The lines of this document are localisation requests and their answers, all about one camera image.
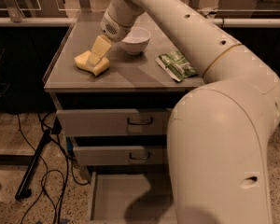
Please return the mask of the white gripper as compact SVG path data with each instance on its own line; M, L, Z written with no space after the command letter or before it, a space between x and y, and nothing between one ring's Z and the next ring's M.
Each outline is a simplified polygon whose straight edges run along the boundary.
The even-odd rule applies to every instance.
M143 13L144 10L130 0L111 0L101 20L101 29L105 35L98 35L95 39L87 65L96 66L111 49L112 41L123 40Z

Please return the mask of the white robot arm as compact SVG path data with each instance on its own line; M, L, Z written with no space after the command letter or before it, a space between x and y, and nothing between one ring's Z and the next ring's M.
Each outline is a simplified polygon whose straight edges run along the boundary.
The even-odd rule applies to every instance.
M204 82L181 98L168 122L177 224L273 224L267 146L280 123L279 76L179 0L111 0L101 28L118 42L142 13Z

